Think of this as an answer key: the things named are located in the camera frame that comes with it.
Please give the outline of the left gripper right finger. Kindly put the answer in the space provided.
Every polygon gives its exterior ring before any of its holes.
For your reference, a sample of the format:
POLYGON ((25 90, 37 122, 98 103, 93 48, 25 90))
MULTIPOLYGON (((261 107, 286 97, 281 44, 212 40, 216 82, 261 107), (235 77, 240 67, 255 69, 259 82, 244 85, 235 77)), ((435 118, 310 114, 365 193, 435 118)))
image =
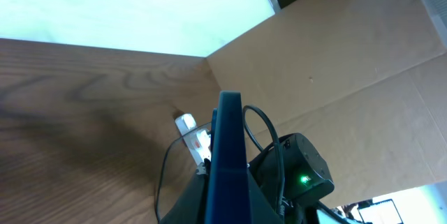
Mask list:
POLYGON ((247 172, 252 224, 282 224, 250 172, 247 172))

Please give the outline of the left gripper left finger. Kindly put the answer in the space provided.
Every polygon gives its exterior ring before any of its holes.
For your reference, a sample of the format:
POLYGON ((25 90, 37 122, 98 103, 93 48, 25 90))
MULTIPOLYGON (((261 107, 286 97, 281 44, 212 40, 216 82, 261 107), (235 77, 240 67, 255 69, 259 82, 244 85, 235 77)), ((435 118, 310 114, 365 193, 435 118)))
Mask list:
POLYGON ((172 209, 159 218, 160 224, 204 224, 211 161, 205 159, 196 168, 186 189, 172 209))

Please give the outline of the blue Galaxy smartphone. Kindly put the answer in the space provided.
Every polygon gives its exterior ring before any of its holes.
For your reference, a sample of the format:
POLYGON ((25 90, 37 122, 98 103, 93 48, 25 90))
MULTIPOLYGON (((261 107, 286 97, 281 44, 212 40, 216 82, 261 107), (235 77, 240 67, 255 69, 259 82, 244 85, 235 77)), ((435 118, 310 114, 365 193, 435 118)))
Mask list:
POLYGON ((212 116, 212 159, 205 222, 251 222, 247 157, 238 91, 222 91, 212 116))

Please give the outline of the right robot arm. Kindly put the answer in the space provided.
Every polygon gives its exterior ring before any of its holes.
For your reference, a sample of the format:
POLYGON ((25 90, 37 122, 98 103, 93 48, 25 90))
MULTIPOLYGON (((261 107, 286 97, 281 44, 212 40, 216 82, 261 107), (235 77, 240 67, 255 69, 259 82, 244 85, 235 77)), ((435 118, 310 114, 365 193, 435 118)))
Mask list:
MULTIPOLYGON (((334 191, 328 164, 302 134, 279 138, 284 160, 284 217, 287 223, 306 223, 305 209, 334 191)), ((269 144, 249 163, 249 171, 273 209, 277 208, 277 159, 269 144)))

